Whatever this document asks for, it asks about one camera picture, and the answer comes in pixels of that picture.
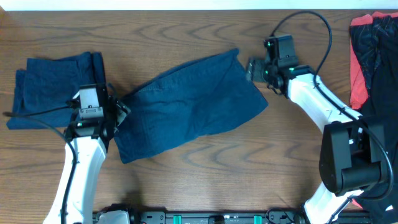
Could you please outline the blue denim shorts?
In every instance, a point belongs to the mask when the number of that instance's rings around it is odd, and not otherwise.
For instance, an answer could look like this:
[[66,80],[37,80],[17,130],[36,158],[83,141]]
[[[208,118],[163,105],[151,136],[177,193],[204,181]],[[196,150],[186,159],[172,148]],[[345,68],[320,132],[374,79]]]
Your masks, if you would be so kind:
[[268,102],[246,76],[238,53],[181,64],[123,96],[131,112],[114,137],[122,163],[228,132],[262,113]]

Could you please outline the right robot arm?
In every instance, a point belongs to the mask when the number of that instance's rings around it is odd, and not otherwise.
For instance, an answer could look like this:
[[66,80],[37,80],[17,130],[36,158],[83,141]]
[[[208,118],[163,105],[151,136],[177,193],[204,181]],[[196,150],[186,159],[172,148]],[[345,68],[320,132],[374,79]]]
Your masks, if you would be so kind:
[[384,149],[382,121],[346,106],[316,71],[300,65],[291,35],[271,36],[264,47],[265,58],[249,60],[248,77],[299,105],[323,134],[322,182],[301,211],[289,216],[291,223],[332,223],[354,199],[386,198],[394,174]]

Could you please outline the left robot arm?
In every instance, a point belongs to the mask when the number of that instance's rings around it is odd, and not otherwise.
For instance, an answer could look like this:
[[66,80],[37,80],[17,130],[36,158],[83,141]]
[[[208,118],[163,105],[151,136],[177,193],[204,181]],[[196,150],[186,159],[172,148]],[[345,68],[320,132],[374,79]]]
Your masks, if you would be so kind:
[[65,163],[45,223],[92,223],[96,186],[109,142],[130,110],[104,83],[83,85],[63,137]]

